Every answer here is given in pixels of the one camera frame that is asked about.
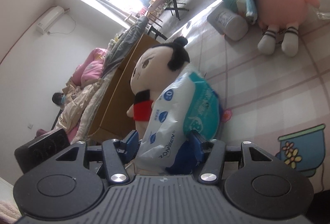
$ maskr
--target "plastic bag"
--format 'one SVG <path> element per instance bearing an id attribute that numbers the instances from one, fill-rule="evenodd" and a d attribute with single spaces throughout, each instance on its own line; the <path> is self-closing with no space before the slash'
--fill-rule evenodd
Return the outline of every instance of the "plastic bag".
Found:
<path id="1" fill-rule="evenodd" d="M 199 163 L 186 135 L 197 130 L 207 140 L 214 138 L 221 116 L 217 94 L 187 65 L 155 101 L 136 167 L 158 173 L 191 173 Z"/>

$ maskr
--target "black hair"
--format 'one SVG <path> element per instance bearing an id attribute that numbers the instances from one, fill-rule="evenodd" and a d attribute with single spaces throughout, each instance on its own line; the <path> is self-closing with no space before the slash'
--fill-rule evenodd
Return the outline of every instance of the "black hair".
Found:
<path id="1" fill-rule="evenodd" d="M 188 43 L 188 40 L 185 37 L 178 37 L 171 43 L 162 43 L 155 47 L 167 46 L 173 49 L 172 58 L 167 63 L 167 66 L 170 70 L 176 71 L 184 65 L 185 62 L 190 63 L 190 58 L 188 52 L 185 50 L 184 46 Z"/>
<path id="2" fill-rule="evenodd" d="M 60 106 L 62 103 L 63 93 L 56 92 L 53 94 L 52 101 L 55 105 Z"/>

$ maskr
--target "yellow flower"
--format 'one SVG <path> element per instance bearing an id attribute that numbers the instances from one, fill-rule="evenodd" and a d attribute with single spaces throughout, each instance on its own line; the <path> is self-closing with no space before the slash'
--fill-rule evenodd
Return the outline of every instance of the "yellow flower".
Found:
<path id="1" fill-rule="evenodd" d="M 296 168 L 296 162 L 300 162 L 303 158 L 301 156 L 298 156 L 298 149 L 294 149 L 293 152 L 289 152 L 287 155 L 287 159 L 284 161 L 287 165 L 291 164 L 291 167 L 293 169 Z"/>
<path id="2" fill-rule="evenodd" d="M 282 150 L 285 150 L 285 155 L 290 158 L 292 156 L 294 143 L 290 143 L 289 141 L 286 141 L 285 146 L 282 148 Z"/>

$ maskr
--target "pink checkered mat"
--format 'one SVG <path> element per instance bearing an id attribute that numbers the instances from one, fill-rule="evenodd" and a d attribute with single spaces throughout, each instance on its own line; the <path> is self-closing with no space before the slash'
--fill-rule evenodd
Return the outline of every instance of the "pink checkered mat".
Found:
<path id="1" fill-rule="evenodd" d="M 298 54 L 284 55 L 280 35 L 275 53 L 265 56 L 257 26 L 233 42 L 206 21 L 220 1 L 169 39 L 188 39 L 191 62 L 219 94 L 225 110 L 219 139 L 252 141 L 309 177 L 315 192 L 330 189 L 330 21 L 310 10 Z"/>

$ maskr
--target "face mask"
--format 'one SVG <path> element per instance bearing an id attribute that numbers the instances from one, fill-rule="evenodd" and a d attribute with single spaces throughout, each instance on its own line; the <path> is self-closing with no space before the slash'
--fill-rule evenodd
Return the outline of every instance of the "face mask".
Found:
<path id="1" fill-rule="evenodd" d="M 65 102 L 65 95 L 62 96 L 61 105 L 64 105 L 64 102 Z"/>

